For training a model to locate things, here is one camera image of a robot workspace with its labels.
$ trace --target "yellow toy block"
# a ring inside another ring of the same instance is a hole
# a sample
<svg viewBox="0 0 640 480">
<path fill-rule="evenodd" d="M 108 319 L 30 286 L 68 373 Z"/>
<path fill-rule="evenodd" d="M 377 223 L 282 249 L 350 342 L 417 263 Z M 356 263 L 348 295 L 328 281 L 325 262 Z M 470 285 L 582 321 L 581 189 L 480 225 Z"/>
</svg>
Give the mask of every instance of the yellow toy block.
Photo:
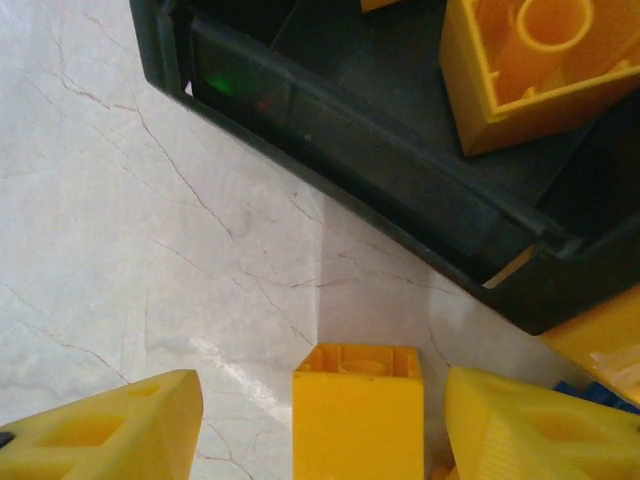
<svg viewBox="0 0 640 480">
<path fill-rule="evenodd" d="M 0 428 L 0 479 L 187 480 L 202 412 L 178 370 L 34 415 Z"/>
<path fill-rule="evenodd" d="M 550 330 L 542 339 L 640 406 L 640 286 Z"/>
<path fill-rule="evenodd" d="M 366 13 L 399 1 L 400 0 L 360 0 L 360 5 L 362 6 L 362 11 Z"/>
<path fill-rule="evenodd" d="M 640 87 L 640 2 L 449 0 L 440 63 L 465 154 L 567 131 Z"/>
<path fill-rule="evenodd" d="M 461 480 L 639 480 L 640 416 L 466 368 L 445 422 Z"/>
<path fill-rule="evenodd" d="M 296 480 L 423 480 L 414 348 L 320 344 L 293 374 Z"/>
<path fill-rule="evenodd" d="M 449 470 L 445 467 L 438 467 L 431 474 L 431 480 L 460 480 L 460 477 L 458 477 L 456 468 Z"/>
</svg>

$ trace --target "marble surface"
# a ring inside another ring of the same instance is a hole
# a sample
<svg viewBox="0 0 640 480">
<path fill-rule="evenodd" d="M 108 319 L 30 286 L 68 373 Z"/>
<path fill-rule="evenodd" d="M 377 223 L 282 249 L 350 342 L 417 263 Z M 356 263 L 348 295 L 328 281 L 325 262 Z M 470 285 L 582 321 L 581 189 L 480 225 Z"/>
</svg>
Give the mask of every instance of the marble surface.
<svg viewBox="0 0 640 480">
<path fill-rule="evenodd" d="M 320 341 L 447 369 L 574 370 L 144 80 L 126 0 L 0 1 L 0 424 L 198 370 L 194 479 L 291 478 L 290 374 Z"/>
</svg>

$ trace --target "hollow tube inside brick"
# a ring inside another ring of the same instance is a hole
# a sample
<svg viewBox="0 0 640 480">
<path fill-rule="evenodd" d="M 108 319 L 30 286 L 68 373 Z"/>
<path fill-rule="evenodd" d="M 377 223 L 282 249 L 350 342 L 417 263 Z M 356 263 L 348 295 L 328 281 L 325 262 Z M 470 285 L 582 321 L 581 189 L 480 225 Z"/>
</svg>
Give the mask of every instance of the hollow tube inside brick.
<svg viewBox="0 0 640 480">
<path fill-rule="evenodd" d="M 494 64 L 499 102 L 522 98 L 557 71 L 593 19 L 591 0 L 526 0 Z"/>
</svg>

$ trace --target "yellow plastic brick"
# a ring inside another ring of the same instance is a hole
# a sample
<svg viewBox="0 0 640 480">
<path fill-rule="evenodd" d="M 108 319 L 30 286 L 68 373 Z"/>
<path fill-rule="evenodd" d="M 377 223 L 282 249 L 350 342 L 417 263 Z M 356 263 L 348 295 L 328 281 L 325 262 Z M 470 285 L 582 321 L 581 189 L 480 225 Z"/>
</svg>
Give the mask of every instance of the yellow plastic brick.
<svg viewBox="0 0 640 480">
<path fill-rule="evenodd" d="M 461 480 L 639 480 L 640 416 L 466 368 L 445 421 Z"/>
<path fill-rule="evenodd" d="M 179 370 L 5 425 L 1 480 L 187 480 L 202 420 Z"/>
<path fill-rule="evenodd" d="M 640 1 L 449 0 L 440 63 L 465 154 L 567 131 L 640 86 Z"/>
<path fill-rule="evenodd" d="M 438 467 L 431 474 L 431 480 L 454 480 L 457 479 L 457 470 L 449 470 L 446 467 Z"/>
<path fill-rule="evenodd" d="M 423 480 L 414 348 L 321 344 L 293 374 L 296 480 Z"/>
<path fill-rule="evenodd" d="M 640 406 L 640 286 L 542 338 L 600 383 Z"/>
<path fill-rule="evenodd" d="M 399 1 L 400 0 L 360 0 L 360 5 L 362 6 L 362 11 L 366 13 Z"/>
</svg>

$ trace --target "plastic toy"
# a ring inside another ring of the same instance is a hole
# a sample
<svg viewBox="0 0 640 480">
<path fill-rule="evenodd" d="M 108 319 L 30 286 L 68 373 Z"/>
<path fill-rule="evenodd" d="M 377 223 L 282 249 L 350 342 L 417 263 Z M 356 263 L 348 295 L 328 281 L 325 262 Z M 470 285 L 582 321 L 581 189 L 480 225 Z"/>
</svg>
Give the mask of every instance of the plastic toy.
<svg viewBox="0 0 640 480">
<path fill-rule="evenodd" d="M 34 415 L 0 428 L 0 478 L 187 480 L 202 412 L 178 370 Z"/>
<path fill-rule="evenodd" d="M 611 390 L 604 385 L 600 385 L 598 382 L 593 382 L 583 392 L 575 387 L 567 384 L 566 382 L 560 382 L 554 387 L 556 392 L 564 393 L 576 398 L 582 398 L 589 400 L 590 402 L 597 403 L 599 405 L 606 405 L 607 407 L 617 408 L 623 412 L 635 413 L 640 415 L 640 408 L 637 408 L 630 403 L 625 402 L 622 398 L 617 396 Z"/>
<path fill-rule="evenodd" d="M 362 11 L 366 13 L 399 1 L 400 0 L 360 0 L 360 5 L 362 6 Z"/>
<path fill-rule="evenodd" d="M 431 475 L 431 480 L 460 480 L 458 469 L 449 470 L 445 467 L 438 467 Z"/>
<path fill-rule="evenodd" d="M 640 286 L 545 333 L 547 345 L 640 405 Z"/>
<path fill-rule="evenodd" d="M 424 381 L 414 348 L 320 344 L 293 374 L 297 480 L 423 480 Z"/>
<path fill-rule="evenodd" d="M 640 418 L 452 368 L 445 421 L 462 480 L 640 479 Z"/>
<path fill-rule="evenodd" d="M 567 131 L 640 86 L 640 2 L 449 0 L 440 60 L 465 154 Z"/>
</svg>

